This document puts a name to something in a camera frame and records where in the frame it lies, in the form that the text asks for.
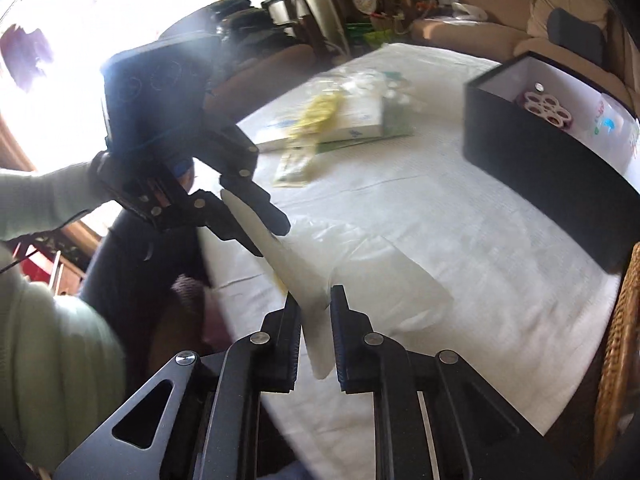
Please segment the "left forearm green sleeve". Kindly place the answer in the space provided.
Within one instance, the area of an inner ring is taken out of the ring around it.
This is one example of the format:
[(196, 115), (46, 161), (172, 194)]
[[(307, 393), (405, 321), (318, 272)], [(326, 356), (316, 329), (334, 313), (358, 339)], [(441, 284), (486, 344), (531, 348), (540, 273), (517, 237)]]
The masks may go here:
[(1, 239), (52, 231), (112, 196), (96, 174), (98, 161), (51, 172), (1, 170)]

